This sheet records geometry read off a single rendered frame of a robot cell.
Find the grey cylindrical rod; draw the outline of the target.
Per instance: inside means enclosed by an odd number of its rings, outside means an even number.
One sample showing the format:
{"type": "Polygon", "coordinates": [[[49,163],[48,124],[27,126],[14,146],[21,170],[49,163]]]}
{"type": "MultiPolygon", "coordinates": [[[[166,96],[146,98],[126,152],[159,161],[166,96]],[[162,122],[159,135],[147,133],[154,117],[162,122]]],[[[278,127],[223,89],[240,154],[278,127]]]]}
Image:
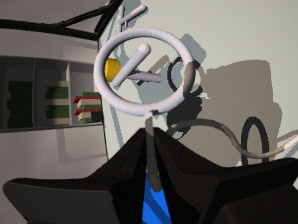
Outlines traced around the grey cylindrical rod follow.
{"type": "Polygon", "coordinates": [[[116,87],[120,86],[125,78],[128,77],[150,53],[150,45],[146,43],[141,44],[112,80],[112,84],[116,87]]]}

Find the grey post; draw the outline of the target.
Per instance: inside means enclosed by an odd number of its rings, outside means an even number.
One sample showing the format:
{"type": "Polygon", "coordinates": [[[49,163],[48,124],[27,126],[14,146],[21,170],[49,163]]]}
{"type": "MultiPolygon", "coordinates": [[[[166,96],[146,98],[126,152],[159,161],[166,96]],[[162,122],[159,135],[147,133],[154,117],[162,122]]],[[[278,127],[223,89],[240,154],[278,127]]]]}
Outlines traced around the grey post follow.
{"type": "Polygon", "coordinates": [[[161,74],[143,72],[134,70],[128,77],[125,79],[132,79],[132,80],[141,80],[141,81],[150,81],[150,82],[162,82],[163,77],[161,74]]]}

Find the blue square tray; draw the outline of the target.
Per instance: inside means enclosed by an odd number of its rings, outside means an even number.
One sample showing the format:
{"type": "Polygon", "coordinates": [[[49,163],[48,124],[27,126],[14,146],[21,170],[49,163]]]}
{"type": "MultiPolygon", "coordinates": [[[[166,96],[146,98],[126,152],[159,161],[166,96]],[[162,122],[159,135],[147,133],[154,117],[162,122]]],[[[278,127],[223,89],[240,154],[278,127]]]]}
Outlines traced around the blue square tray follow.
{"type": "Polygon", "coordinates": [[[147,172],[146,178],[142,224],[172,224],[163,189],[160,193],[153,192],[148,182],[147,172]]]}

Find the yellow cylinder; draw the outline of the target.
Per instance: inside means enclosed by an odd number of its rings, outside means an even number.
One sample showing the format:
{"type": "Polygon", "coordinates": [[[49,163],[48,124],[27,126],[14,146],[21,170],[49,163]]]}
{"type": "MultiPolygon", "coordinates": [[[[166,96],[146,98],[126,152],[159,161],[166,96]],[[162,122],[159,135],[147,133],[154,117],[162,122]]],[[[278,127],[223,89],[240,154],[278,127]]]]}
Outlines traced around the yellow cylinder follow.
{"type": "Polygon", "coordinates": [[[108,58],[105,69],[107,81],[112,82],[112,80],[115,78],[120,69],[121,67],[118,59],[108,58]]]}

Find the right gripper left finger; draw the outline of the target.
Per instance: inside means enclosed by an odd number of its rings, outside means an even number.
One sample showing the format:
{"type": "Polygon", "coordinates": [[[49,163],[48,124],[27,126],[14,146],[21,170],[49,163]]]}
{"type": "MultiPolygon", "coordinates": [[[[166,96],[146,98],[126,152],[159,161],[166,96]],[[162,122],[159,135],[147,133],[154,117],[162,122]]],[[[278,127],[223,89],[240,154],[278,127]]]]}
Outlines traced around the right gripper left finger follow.
{"type": "Polygon", "coordinates": [[[142,224],[147,167],[145,128],[90,176],[15,178],[3,192],[27,220],[56,224],[142,224]]]}

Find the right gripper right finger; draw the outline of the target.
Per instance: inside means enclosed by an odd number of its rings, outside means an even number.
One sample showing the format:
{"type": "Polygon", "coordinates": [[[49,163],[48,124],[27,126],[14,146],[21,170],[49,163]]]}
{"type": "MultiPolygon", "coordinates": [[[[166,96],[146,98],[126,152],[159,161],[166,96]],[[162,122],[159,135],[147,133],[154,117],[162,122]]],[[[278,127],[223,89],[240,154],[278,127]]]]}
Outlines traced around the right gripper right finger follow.
{"type": "Polygon", "coordinates": [[[227,203],[252,197],[298,177],[298,159],[222,167],[153,127],[158,173],[172,224],[213,224],[227,203]]]}

